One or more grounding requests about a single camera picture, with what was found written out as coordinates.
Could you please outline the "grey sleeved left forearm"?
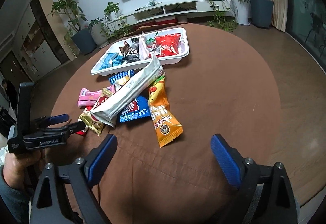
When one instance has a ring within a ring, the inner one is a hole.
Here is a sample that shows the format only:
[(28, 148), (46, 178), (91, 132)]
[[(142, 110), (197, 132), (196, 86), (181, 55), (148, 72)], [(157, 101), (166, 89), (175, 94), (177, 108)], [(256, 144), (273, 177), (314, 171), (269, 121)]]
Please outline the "grey sleeved left forearm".
[(1, 166), (1, 223), (29, 223), (30, 188), (13, 189), (4, 180)]

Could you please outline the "person's left hand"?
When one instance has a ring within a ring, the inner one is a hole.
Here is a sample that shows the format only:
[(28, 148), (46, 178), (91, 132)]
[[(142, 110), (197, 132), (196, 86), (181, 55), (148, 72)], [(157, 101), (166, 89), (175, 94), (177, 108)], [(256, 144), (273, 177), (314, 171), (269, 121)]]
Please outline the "person's left hand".
[(38, 179), (45, 166), (43, 151), (15, 155), (7, 153), (3, 166), (3, 178), (6, 184), (13, 189), (24, 189), (32, 179)]

